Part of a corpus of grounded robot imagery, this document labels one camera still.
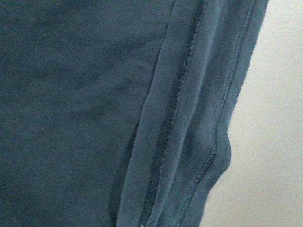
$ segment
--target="blue-gray cloth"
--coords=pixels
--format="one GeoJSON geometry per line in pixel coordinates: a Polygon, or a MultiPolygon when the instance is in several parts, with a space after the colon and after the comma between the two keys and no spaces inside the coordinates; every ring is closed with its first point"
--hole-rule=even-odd
{"type": "Polygon", "coordinates": [[[267,2],[0,1],[0,226],[198,227],[267,2]]]}

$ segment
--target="sweatpants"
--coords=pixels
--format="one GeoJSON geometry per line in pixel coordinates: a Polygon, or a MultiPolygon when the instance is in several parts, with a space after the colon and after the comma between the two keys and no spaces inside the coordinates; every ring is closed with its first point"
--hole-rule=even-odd
{"type": "Polygon", "coordinates": [[[0,1],[0,226],[198,227],[267,2],[0,1]]]}

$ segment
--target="white wall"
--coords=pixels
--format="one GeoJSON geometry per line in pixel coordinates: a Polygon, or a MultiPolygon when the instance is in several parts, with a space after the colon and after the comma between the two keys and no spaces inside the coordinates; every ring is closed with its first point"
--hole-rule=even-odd
{"type": "Polygon", "coordinates": [[[202,227],[303,227],[303,0],[270,0],[202,227]]]}

